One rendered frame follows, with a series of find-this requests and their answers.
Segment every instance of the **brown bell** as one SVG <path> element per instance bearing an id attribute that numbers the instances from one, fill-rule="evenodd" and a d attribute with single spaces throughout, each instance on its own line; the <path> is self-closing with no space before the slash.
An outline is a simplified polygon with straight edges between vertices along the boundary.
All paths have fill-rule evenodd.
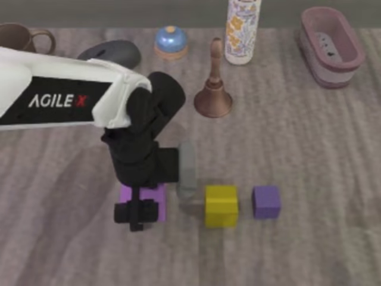
<path id="1" fill-rule="evenodd" d="M 232 97 L 225 91 L 220 76 L 222 53 L 222 40 L 214 38 L 210 45 L 210 75 L 203 90 L 196 94 L 194 101 L 197 112 L 205 117 L 223 117 L 232 109 Z"/>

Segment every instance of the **blue bowl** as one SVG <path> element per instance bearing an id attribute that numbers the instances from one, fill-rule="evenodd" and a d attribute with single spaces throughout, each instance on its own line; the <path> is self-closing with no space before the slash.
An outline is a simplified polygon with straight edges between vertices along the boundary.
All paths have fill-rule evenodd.
<path id="1" fill-rule="evenodd" d="M 162 52 L 180 52 L 187 45 L 185 32 L 175 26 L 161 28 L 155 38 L 157 48 Z"/>

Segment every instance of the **yellow cube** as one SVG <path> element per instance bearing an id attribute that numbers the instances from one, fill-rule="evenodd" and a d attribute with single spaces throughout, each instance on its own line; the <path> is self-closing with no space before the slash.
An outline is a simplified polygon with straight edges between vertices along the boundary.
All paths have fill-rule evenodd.
<path id="1" fill-rule="evenodd" d="M 205 225 L 207 228 L 236 226 L 238 220 L 237 188 L 210 185 L 205 190 Z"/>

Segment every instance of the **mug handle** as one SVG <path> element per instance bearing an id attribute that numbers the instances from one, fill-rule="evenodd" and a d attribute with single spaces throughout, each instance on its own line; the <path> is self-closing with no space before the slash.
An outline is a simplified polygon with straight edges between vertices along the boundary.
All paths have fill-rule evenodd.
<path id="1" fill-rule="evenodd" d="M 55 38 L 51 32 L 49 32 L 48 30 L 45 30 L 45 29 L 40 29 L 40 30 L 30 31 L 30 35 L 32 38 L 34 38 L 35 36 L 38 36 L 38 35 L 48 36 L 48 38 L 51 41 L 51 45 L 50 45 L 49 51 L 46 54 L 51 55 L 54 53 L 56 42 L 55 42 Z"/>

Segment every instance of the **pink container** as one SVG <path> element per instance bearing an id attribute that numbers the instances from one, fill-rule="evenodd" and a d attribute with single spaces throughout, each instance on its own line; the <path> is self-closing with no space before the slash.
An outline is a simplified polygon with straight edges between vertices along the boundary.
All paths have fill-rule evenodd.
<path id="1" fill-rule="evenodd" d="M 345 16 L 329 7 L 305 10 L 298 38 L 311 73 L 324 88 L 349 84 L 365 60 L 365 53 Z"/>

